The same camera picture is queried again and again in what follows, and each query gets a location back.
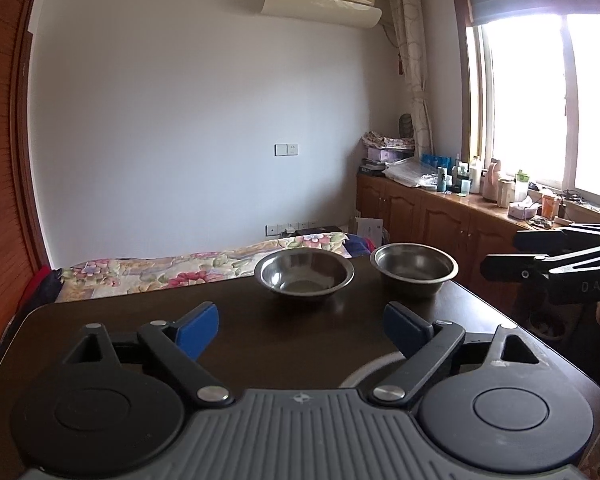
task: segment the bowl rim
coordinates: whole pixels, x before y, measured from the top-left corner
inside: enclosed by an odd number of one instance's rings
[[[449,259],[449,261],[453,265],[453,269],[446,276],[442,276],[441,278],[436,278],[435,280],[418,280],[416,278],[405,278],[404,276],[398,276],[397,274],[389,272],[388,270],[380,267],[378,265],[378,262],[376,261],[376,254],[379,251],[382,251],[388,247],[394,247],[394,246],[424,247],[424,248],[430,249],[432,251],[436,251],[437,253],[440,253]],[[383,246],[378,247],[375,251],[373,251],[371,253],[371,255],[369,256],[369,259],[371,260],[371,265],[374,266],[375,269],[378,270],[379,272],[382,272],[382,274],[384,274],[385,276],[393,278],[394,280],[398,280],[399,282],[413,283],[414,285],[435,285],[437,283],[448,282],[448,280],[454,279],[458,275],[458,271],[459,271],[458,262],[456,262],[454,257],[452,257],[450,254],[445,253],[445,251],[441,251],[440,249],[437,249],[435,247],[431,247],[431,246],[425,245],[425,244],[413,244],[413,243],[409,243],[409,242],[396,242],[395,244],[383,245]]]
[[[317,292],[288,292],[286,290],[280,289],[280,288],[276,288],[275,286],[269,285],[269,283],[265,282],[262,279],[262,268],[265,266],[265,264],[267,264],[268,262],[270,262],[271,260],[273,260],[279,253],[285,253],[285,254],[303,254],[303,253],[320,253],[320,254],[328,254],[329,256],[331,256],[332,258],[334,258],[335,260],[337,260],[342,267],[345,269],[347,275],[345,276],[345,279],[340,282],[339,284],[332,286],[331,288],[325,288],[324,290],[319,290]],[[255,266],[255,268],[253,269],[253,276],[256,278],[256,281],[263,285],[265,288],[268,288],[269,290],[272,290],[273,292],[277,293],[277,294],[282,294],[283,296],[293,296],[296,298],[318,298],[320,296],[327,296],[329,294],[333,294],[334,292],[340,290],[341,288],[344,288],[345,286],[349,285],[349,283],[351,282],[351,280],[353,280],[353,276],[355,274],[355,269],[353,267],[353,264],[349,261],[349,259],[345,258],[344,256],[338,254],[338,253],[332,253],[331,251],[327,251],[325,249],[317,249],[317,248],[313,248],[313,247],[296,247],[293,249],[280,249],[279,251],[274,251],[272,253],[267,254],[266,256],[264,256]]]

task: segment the metal screw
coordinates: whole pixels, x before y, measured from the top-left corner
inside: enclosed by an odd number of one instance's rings
[[[374,388],[374,397],[384,402],[394,402],[405,396],[404,390],[400,386],[383,384]]]
[[[198,390],[197,395],[206,402],[221,402],[229,398],[229,390],[222,386],[204,386]]]

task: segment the white bottle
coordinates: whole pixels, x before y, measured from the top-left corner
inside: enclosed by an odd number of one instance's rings
[[[469,165],[469,178],[471,179],[470,193],[480,193],[480,181],[482,179],[482,161],[475,155]]]

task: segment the window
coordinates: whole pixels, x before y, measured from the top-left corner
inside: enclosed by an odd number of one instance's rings
[[[483,158],[600,202],[600,14],[504,18],[467,38],[484,65],[479,81],[470,70]]]

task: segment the folded cloth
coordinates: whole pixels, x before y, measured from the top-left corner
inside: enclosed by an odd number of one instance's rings
[[[403,150],[413,151],[415,141],[412,139],[392,139],[383,137],[376,132],[367,132],[362,136],[362,142],[365,146],[377,148],[378,150]]]

